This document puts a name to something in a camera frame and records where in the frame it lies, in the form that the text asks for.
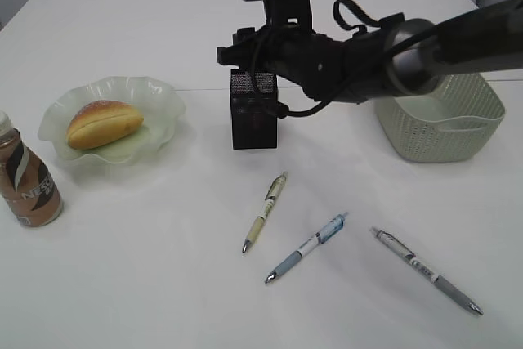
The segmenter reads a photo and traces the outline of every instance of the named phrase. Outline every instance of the white table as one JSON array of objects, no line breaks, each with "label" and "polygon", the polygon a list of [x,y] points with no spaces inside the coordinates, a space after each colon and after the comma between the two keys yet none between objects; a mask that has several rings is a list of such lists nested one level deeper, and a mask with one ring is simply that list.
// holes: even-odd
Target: white table
[{"label": "white table", "polygon": [[[434,21],[472,7],[359,1],[376,16],[409,5],[408,16]],[[183,2],[185,16],[170,8]],[[132,15],[132,4],[142,13]],[[31,0],[0,33],[2,107],[66,202],[57,221],[37,230],[21,228],[0,204],[0,347],[521,347],[522,83],[493,83],[507,117],[464,163],[406,163],[371,104],[285,119],[277,150],[233,151],[228,73],[214,66],[213,47],[256,25],[262,7],[208,7],[212,23],[190,14],[202,8],[189,0]],[[317,29],[341,38],[330,2],[313,7]],[[222,21],[218,9],[235,14]],[[206,39],[196,38],[204,26]],[[187,113],[179,133],[133,167],[63,168],[36,138],[42,112],[68,88],[108,74],[150,74],[193,89],[180,91]],[[298,88],[280,96],[293,107],[310,104]],[[266,188],[283,170],[282,198],[242,256]],[[346,209],[346,227],[328,244],[263,284]],[[468,315],[411,271],[372,239],[370,225],[395,233],[485,316]]]}]

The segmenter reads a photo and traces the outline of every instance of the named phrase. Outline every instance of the black mesh cube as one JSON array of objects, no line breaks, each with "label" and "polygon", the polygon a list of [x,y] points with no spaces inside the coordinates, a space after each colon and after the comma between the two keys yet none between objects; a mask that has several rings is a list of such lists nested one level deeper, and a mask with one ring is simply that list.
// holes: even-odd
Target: black mesh cube
[{"label": "black mesh cube", "polygon": [[[263,102],[278,102],[276,76],[256,73]],[[278,145],[278,118],[267,114],[254,96],[249,73],[230,71],[230,119],[233,149],[274,149]]]}]

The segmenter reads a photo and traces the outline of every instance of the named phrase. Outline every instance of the wavy glass dish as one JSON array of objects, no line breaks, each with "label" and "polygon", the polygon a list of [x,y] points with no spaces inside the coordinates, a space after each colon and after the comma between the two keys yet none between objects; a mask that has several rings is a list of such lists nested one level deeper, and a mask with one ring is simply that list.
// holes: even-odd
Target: wavy glass dish
[{"label": "wavy glass dish", "polygon": [[[141,127],[132,135],[90,150],[67,145],[71,119],[86,104],[96,100],[116,100],[134,105],[144,115]],[[186,106],[174,88],[149,77],[108,77],[69,90],[43,115],[38,138],[50,141],[58,156],[67,163],[130,163],[151,154],[174,136],[177,119]]]}]

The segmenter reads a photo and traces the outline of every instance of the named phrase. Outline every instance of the bread roll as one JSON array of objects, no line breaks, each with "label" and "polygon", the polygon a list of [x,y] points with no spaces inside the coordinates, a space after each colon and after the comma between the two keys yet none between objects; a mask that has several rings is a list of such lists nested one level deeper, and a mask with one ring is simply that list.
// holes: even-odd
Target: bread roll
[{"label": "bread roll", "polygon": [[143,121],[141,112],[132,105],[120,101],[93,101],[71,120],[67,129],[67,144],[73,149],[107,145],[132,134]]}]

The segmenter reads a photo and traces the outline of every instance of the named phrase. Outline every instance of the ballpoint pen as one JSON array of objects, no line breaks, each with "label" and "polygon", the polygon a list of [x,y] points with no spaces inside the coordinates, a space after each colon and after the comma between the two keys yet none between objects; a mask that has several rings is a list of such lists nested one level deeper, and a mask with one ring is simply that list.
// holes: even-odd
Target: ballpoint pen
[{"label": "ballpoint pen", "polygon": [[274,207],[276,200],[278,199],[279,194],[281,193],[281,190],[285,186],[286,181],[287,173],[283,172],[281,175],[276,177],[270,185],[270,188],[267,191],[267,195],[265,196],[265,203],[263,204],[263,209],[254,220],[253,226],[251,226],[251,230],[247,233],[247,237],[244,241],[244,247],[242,248],[242,253],[246,253],[256,241],[258,235],[260,234],[260,231],[265,225],[265,220],[267,219],[267,217],[269,217],[270,211]]},{"label": "ballpoint pen", "polygon": [[321,228],[315,235],[310,237],[305,243],[303,243],[296,251],[291,253],[283,262],[281,262],[270,274],[267,276],[265,283],[269,284],[271,281],[281,277],[287,271],[291,270],[297,265],[303,257],[305,257],[310,251],[316,248],[320,244],[324,244],[337,234],[342,228],[347,212],[338,214],[333,218],[326,226]]},{"label": "ballpoint pen", "polygon": [[434,286],[436,286],[441,292],[455,301],[459,306],[474,315],[483,315],[481,308],[479,308],[479,306],[475,304],[465,293],[461,292],[458,288],[452,285],[443,275],[440,275],[427,267],[425,262],[422,262],[420,259],[418,259],[416,254],[408,249],[396,237],[390,233],[384,232],[383,230],[379,230],[374,226],[370,228],[370,231],[376,237],[376,239],[385,244],[387,248],[389,248],[397,256],[401,257],[405,262],[410,264],[416,271],[421,273],[424,277],[428,278],[434,284]]}]

